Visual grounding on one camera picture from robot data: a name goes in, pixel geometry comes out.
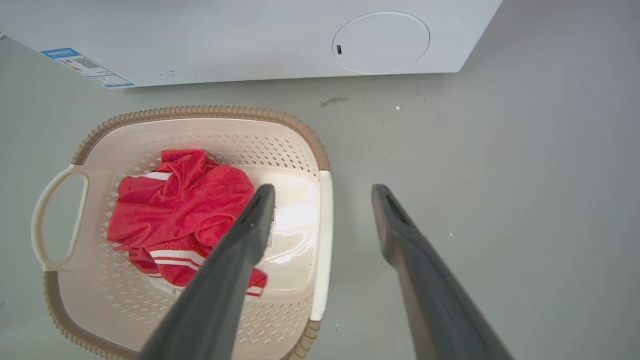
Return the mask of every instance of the gray floor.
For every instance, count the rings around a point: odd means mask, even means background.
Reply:
[[[310,360],[414,357],[373,183],[515,358],[639,358],[639,15],[635,0],[512,0],[457,74],[128,90],[0,42],[0,357],[93,358],[51,324],[29,242],[38,194],[85,134],[129,111],[238,104],[304,120],[332,161],[332,282]]]

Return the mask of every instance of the beige plastic basket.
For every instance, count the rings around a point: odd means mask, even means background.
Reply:
[[[302,359],[320,328],[331,263],[329,161],[309,127],[281,111],[184,106],[114,117],[80,145],[68,169],[41,194],[32,241],[45,272],[45,301],[57,328],[107,359],[134,359],[175,295],[153,287],[125,252],[106,241],[120,180],[145,174],[164,149],[203,149],[276,189],[271,246],[256,266],[269,275],[259,299],[245,298],[233,359]],[[47,203],[71,175],[84,178],[67,257],[52,261],[42,239]]]

